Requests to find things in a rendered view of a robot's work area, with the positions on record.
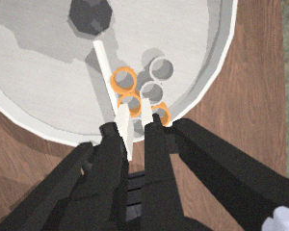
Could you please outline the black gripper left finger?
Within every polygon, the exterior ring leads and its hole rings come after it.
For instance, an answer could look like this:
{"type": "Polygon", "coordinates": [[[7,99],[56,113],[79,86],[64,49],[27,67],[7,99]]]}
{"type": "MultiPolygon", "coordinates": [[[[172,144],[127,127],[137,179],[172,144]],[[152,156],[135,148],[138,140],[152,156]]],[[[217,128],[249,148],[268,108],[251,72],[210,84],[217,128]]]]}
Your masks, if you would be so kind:
{"type": "Polygon", "coordinates": [[[99,130],[101,143],[77,145],[0,223],[0,231],[101,231],[102,221],[126,221],[134,137],[127,103],[99,130]]]}

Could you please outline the orange hollow cylinder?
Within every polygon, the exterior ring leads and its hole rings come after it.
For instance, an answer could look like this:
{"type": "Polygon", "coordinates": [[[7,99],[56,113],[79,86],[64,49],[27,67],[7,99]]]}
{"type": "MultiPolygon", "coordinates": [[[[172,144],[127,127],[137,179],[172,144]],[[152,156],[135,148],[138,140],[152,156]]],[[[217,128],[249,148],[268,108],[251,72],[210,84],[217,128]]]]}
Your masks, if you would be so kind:
{"type": "Polygon", "coordinates": [[[170,114],[166,104],[164,102],[161,102],[157,106],[150,106],[150,107],[151,107],[151,110],[153,110],[155,108],[162,108],[165,110],[165,114],[160,119],[161,119],[162,125],[167,126],[171,120],[171,114],[170,114]]]}
{"type": "Polygon", "coordinates": [[[112,89],[113,89],[115,92],[117,92],[118,94],[128,94],[128,93],[130,93],[130,92],[133,91],[134,88],[136,87],[136,82],[137,82],[136,73],[135,73],[135,71],[134,71],[132,68],[130,68],[130,67],[128,67],[128,66],[122,66],[122,67],[120,67],[119,69],[117,69],[117,70],[112,74],[111,80],[110,80],[110,84],[111,84],[112,89]],[[134,83],[133,83],[133,85],[132,85],[131,87],[129,87],[129,88],[122,88],[122,87],[120,87],[120,86],[117,84],[117,82],[116,82],[116,74],[117,74],[117,72],[119,72],[119,71],[127,71],[127,72],[131,73],[131,75],[132,75],[133,78],[134,78],[134,83]]]}
{"type": "Polygon", "coordinates": [[[135,97],[138,98],[138,100],[140,101],[140,104],[139,104],[139,106],[138,106],[137,108],[135,108],[135,109],[129,109],[129,112],[130,112],[131,117],[136,117],[136,116],[138,116],[138,115],[141,113],[141,111],[142,111],[142,107],[141,107],[141,97],[140,97],[140,93],[139,93],[137,90],[133,90],[133,91],[131,91],[131,92],[128,93],[128,94],[122,94],[122,95],[120,96],[119,100],[118,100],[118,107],[119,107],[119,105],[122,104],[121,99],[124,98],[125,96],[129,96],[129,95],[130,95],[130,96],[135,96],[135,97]]]}

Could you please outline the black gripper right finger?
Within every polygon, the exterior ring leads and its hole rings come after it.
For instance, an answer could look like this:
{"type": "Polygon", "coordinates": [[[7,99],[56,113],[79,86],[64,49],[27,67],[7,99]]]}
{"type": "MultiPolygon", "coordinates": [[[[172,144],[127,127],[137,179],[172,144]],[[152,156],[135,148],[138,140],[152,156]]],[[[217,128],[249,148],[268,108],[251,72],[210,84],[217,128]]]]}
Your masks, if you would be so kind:
{"type": "Polygon", "coordinates": [[[141,231],[188,231],[170,154],[179,155],[245,231],[289,231],[289,178],[189,118],[163,126],[148,98],[141,107],[141,231]]]}

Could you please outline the grey hollow cylinder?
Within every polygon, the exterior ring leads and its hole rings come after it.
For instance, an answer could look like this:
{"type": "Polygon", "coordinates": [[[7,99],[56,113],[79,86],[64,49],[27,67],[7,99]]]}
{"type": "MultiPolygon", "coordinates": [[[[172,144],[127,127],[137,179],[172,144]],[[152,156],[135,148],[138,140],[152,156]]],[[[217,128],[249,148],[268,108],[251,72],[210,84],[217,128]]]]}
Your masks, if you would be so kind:
{"type": "Polygon", "coordinates": [[[173,62],[170,58],[168,58],[168,57],[165,57],[165,56],[156,56],[156,57],[154,57],[154,58],[149,62],[148,71],[149,71],[149,74],[150,74],[151,78],[152,78],[155,82],[158,82],[158,83],[167,83],[167,82],[169,82],[169,81],[173,78],[173,76],[174,76],[174,74],[175,74],[175,64],[174,64],[174,62],[173,62]],[[166,59],[166,60],[169,62],[169,64],[170,64],[170,71],[169,71],[169,73],[168,73],[166,76],[162,77],[162,78],[154,76],[154,75],[152,74],[152,72],[151,72],[151,68],[152,68],[153,64],[154,64],[157,60],[160,60],[160,59],[166,59]]]}
{"type": "MultiPolygon", "coordinates": [[[[132,118],[132,120],[133,119],[140,119],[140,120],[142,120],[142,112],[139,114],[139,115],[137,115],[136,117],[131,117],[132,118]]],[[[133,137],[133,140],[140,140],[140,139],[142,139],[142,138],[144,138],[145,137],[145,132],[144,132],[144,128],[142,127],[142,128],[140,128],[140,129],[135,129],[134,128],[134,137],[133,137]]]]}
{"type": "Polygon", "coordinates": [[[157,84],[161,87],[161,91],[160,91],[159,95],[157,95],[154,98],[148,98],[150,106],[157,106],[161,102],[163,102],[163,100],[165,98],[165,89],[161,83],[155,82],[152,78],[144,79],[140,85],[140,97],[141,97],[141,99],[147,98],[143,95],[142,91],[143,91],[144,87],[148,84],[157,84]]]}

